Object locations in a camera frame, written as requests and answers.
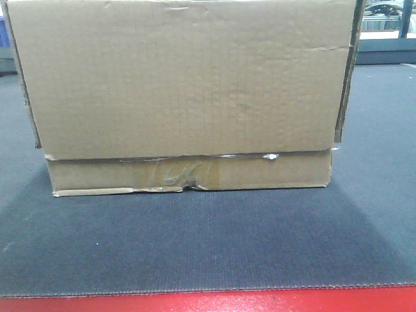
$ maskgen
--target red table edge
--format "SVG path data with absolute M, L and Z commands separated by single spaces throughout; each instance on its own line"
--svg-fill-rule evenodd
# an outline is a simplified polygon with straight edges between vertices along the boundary
M 416 311 L 416 286 L 4 298 L 0 312 Z

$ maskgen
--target box lid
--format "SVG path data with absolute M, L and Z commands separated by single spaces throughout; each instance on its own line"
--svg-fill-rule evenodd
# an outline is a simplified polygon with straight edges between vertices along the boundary
M 317 151 L 340 128 L 355 0 L 7 10 L 48 159 Z

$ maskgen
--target cardboard box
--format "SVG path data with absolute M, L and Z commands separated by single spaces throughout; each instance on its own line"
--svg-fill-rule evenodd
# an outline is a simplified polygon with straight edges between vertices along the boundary
M 56 196 L 323 187 L 356 0 L 8 0 Z

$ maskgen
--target box bottom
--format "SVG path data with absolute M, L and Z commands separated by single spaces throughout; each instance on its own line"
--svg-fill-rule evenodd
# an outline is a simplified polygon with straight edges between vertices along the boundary
M 47 161 L 53 195 L 325 187 L 331 151 Z

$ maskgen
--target dark gray mat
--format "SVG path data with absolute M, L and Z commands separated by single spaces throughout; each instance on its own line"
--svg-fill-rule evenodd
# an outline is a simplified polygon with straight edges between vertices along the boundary
M 416 68 L 356 68 L 320 189 L 53 198 L 16 76 L 0 109 L 1 296 L 416 282 Z

